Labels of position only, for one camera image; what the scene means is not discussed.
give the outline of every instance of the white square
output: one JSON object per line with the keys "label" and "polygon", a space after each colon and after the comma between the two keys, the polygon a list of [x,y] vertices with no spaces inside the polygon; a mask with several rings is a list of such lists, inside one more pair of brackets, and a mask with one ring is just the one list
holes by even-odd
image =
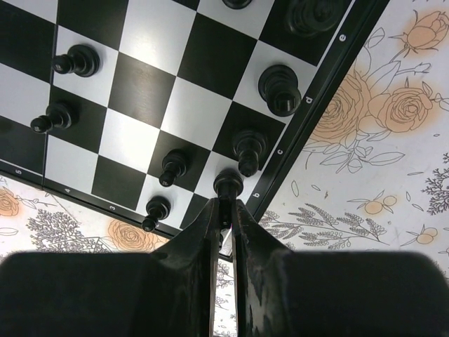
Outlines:
{"label": "white square", "polygon": [[176,75],[194,19],[174,1],[130,0],[120,51]]}
{"label": "white square", "polygon": [[179,228],[193,195],[194,194],[192,192],[184,190],[178,186],[173,185],[168,188],[163,187],[159,184],[159,179],[147,175],[143,184],[142,193],[140,194],[136,212],[146,216],[147,202],[151,200],[152,197],[165,197],[170,202],[171,210],[167,219],[161,220],[161,222],[168,226]]}
{"label": "white square", "polygon": [[177,77],[161,130],[211,150],[231,103],[228,98]]}
{"label": "white square", "polygon": [[245,8],[235,10],[221,0],[205,0],[200,2],[198,13],[259,39],[273,3],[274,0],[254,0]]}
{"label": "white square", "polygon": [[84,193],[92,192],[98,155],[49,136],[45,177]]}
{"label": "white square", "polygon": [[50,84],[0,63],[1,116],[29,126],[45,114]]}
{"label": "white square", "polygon": [[251,59],[240,80],[234,101],[287,124],[292,117],[278,117],[270,112],[267,103],[260,97],[257,89],[260,75],[272,65],[286,65],[296,73],[298,88],[302,97],[304,97],[317,70],[315,66],[299,58],[280,51],[269,44],[257,41]]}
{"label": "white square", "polygon": [[159,129],[108,109],[99,154],[146,173],[158,136]]}
{"label": "white square", "polygon": [[80,77],[75,74],[58,74],[55,72],[53,84],[106,107],[109,103],[109,95],[111,93],[119,52],[64,27],[58,26],[56,55],[66,54],[70,47],[75,44],[85,44],[94,48],[100,56],[100,69],[89,78]]}
{"label": "white square", "polygon": [[56,22],[58,0],[4,0],[24,11],[35,14],[52,23]]}
{"label": "white square", "polygon": [[[236,172],[239,172],[239,163],[221,154],[211,152],[204,166],[203,173],[199,178],[195,193],[207,199],[216,198],[217,193],[213,190],[213,182],[218,174],[225,169],[234,169]],[[257,171],[254,176],[249,178],[241,175],[243,179],[243,192],[239,195],[239,199],[245,203],[248,201],[261,175],[261,171]]]}

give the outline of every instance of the orange rose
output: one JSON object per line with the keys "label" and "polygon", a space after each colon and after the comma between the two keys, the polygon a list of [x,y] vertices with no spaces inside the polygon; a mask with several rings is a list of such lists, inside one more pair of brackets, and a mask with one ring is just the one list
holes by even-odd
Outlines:
{"label": "orange rose", "polygon": [[368,104],[370,113],[380,125],[393,132],[415,130],[432,107],[430,99],[419,88],[401,88],[391,95],[377,95]]}
{"label": "orange rose", "polygon": [[109,236],[116,246],[125,251],[153,251],[157,235],[114,220],[109,224]]}
{"label": "orange rose", "polygon": [[429,49],[439,44],[449,30],[449,18],[436,11],[415,23],[406,37],[406,43],[412,49]]}
{"label": "orange rose", "polygon": [[0,216],[16,216],[19,213],[19,202],[14,199],[14,194],[3,187],[0,190]]}
{"label": "orange rose", "polygon": [[356,130],[359,119],[368,112],[370,99],[370,90],[358,72],[355,72],[354,76],[347,74],[316,125],[311,138],[339,143]]}

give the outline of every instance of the chessboard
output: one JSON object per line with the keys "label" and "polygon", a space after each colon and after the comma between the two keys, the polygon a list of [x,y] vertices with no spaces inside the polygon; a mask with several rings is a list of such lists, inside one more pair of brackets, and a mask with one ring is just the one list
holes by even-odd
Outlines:
{"label": "chessboard", "polygon": [[[222,0],[0,1],[0,171],[135,225],[162,195],[172,209],[156,230],[173,236],[216,196],[216,175],[237,169],[233,136],[257,129],[266,155],[240,196],[255,211],[369,9],[336,1],[333,27],[302,37],[284,23],[301,1],[234,1],[249,2],[242,9]],[[54,72],[55,55],[79,44],[98,53],[98,72]],[[260,95],[272,65],[297,77],[293,115],[272,113]],[[51,103],[70,105],[76,123],[33,132]],[[164,187],[161,163],[174,149],[191,165]]]}

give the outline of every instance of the chess piece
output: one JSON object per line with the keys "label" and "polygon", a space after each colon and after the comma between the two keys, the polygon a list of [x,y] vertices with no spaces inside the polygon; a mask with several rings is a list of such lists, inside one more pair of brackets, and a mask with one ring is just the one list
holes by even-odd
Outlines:
{"label": "chess piece", "polygon": [[90,77],[100,68],[100,57],[91,47],[77,44],[67,54],[55,56],[51,67],[59,74],[74,72],[80,77]]}
{"label": "chess piece", "polygon": [[164,187],[173,185],[176,178],[182,177],[189,166],[187,156],[181,150],[170,151],[162,160],[162,174],[159,183]]}
{"label": "chess piece", "polygon": [[235,200],[243,192],[243,180],[235,170],[227,168],[215,178],[213,190],[220,200]]}
{"label": "chess piece", "polygon": [[259,94],[276,116],[294,114],[301,103],[297,77],[286,65],[272,65],[259,78]]}
{"label": "chess piece", "polygon": [[242,9],[251,3],[252,0],[223,0],[230,9]]}
{"label": "chess piece", "polygon": [[267,150],[267,137],[254,130],[242,130],[232,138],[232,146],[240,173],[245,177],[253,176],[259,169],[260,157]]}
{"label": "chess piece", "polygon": [[142,222],[145,232],[152,232],[160,220],[166,219],[170,214],[170,202],[164,197],[153,197],[147,203],[147,216]]}
{"label": "chess piece", "polygon": [[45,133],[53,128],[69,128],[75,120],[73,109],[63,102],[53,102],[46,110],[46,114],[32,120],[31,129],[37,133]]}
{"label": "chess piece", "polygon": [[287,15],[287,30],[312,38],[336,26],[344,15],[342,0],[292,0]]}

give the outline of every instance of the black square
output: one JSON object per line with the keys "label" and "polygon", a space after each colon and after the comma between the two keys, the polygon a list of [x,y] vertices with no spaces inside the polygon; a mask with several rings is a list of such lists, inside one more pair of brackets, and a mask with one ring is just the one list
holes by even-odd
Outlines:
{"label": "black square", "polygon": [[157,138],[148,174],[158,178],[162,173],[163,158],[175,149],[182,150],[189,159],[186,174],[176,179],[175,185],[193,192],[203,173],[210,151],[164,131],[160,131]]}
{"label": "black square", "polygon": [[217,140],[213,146],[213,151],[223,156],[236,160],[232,153],[232,137],[243,129],[253,129],[266,135],[267,151],[266,155],[260,158],[259,169],[261,169],[273,150],[285,124],[261,114],[255,110],[245,107],[236,102],[232,102],[226,119],[220,129]]}
{"label": "black square", "polygon": [[49,134],[98,153],[107,108],[56,86],[51,87],[50,101],[69,105],[77,120],[69,128],[64,130],[54,128]]}
{"label": "black square", "polygon": [[174,2],[178,2],[179,4],[186,6],[190,9],[196,11],[198,9],[199,0],[173,0]]}
{"label": "black square", "polygon": [[0,1],[0,62],[50,83],[55,25]]}
{"label": "black square", "polygon": [[200,214],[203,207],[207,204],[209,199],[202,197],[201,195],[194,194],[192,200],[190,201],[189,207],[185,212],[184,218],[182,219],[180,228],[183,230],[188,225],[194,222],[196,217]]}
{"label": "black square", "polygon": [[45,135],[0,116],[0,159],[42,174]]}
{"label": "black square", "polygon": [[[300,58],[311,65],[318,65],[338,25],[312,38],[300,37],[289,32],[286,29],[285,21],[291,1],[277,0],[274,2],[259,40],[281,49],[296,58]],[[343,13],[347,10],[350,3],[351,0],[342,1],[344,6]]]}
{"label": "black square", "polygon": [[160,128],[175,78],[119,53],[109,107]]}
{"label": "black square", "polygon": [[59,0],[58,24],[118,50],[128,0]]}
{"label": "black square", "polygon": [[135,210],[145,176],[143,172],[98,156],[92,194]]}
{"label": "black square", "polygon": [[199,13],[178,76],[232,99],[256,40]]}

